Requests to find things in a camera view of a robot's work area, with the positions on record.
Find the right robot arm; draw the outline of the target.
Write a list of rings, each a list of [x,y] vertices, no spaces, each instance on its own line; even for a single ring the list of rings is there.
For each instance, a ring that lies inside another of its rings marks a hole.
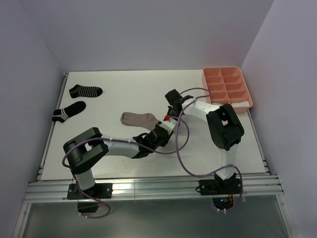
[[[235,166],[238,144],[244,135],[244,128],[230,104],[213,105],[200,101],[199,97],[181,96],[173,89],[165,95],[169,103],[167,114],[177,117],[175,132],[175,149],[180,165],[185,172],[193,177],[205,178],[214,175],[214,187],[219,193],[226,193],[240,174]],[[178,127],[183,115],[190,115],[205,121],[211,134],[214,145],[220,152],[217,160],[218,168],[208,174],[196,175],[190,172],[183,164],[178,148]]]

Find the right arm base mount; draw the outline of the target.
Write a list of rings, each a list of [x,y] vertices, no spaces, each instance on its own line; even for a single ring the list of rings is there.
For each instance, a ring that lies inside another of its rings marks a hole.
[[[234,179],[203,179],[199,180],[195,191],[200,195],[233,195],[241,192],[241,180]]]

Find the taupe sock red cuff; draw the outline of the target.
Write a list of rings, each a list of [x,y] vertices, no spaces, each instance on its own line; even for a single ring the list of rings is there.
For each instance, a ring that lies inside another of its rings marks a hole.
[[[153,130],[160,122],[151,113],[136,114],[131,112],[124,112],[120,117],[120,121],[123,125],[141,127],[147,130]]]

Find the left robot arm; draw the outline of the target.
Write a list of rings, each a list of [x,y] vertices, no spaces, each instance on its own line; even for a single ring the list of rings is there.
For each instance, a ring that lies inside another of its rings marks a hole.
[[[158,122],[155,128],[130,139],[103,136],[97,127],[92,127],[63,145],[68,167],[79,184],[79,193],[85,198],[96,194],[97,186],[92,167],[104,156],[123,156],[139,159],[148,156],[159,147],[164,147],[171,138],[175,122]]]

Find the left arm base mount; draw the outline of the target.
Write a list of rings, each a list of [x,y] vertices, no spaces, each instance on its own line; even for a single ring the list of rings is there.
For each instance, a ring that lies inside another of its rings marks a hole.
[[[84,192],[93,198],[110,199],[112,196],[112,183],[96,183],[93,187],[84,190]],[[80,192],[77,184],[72,183],[69,185],[68,188],[67,199],[81,200],[88,199],[88,197]]]

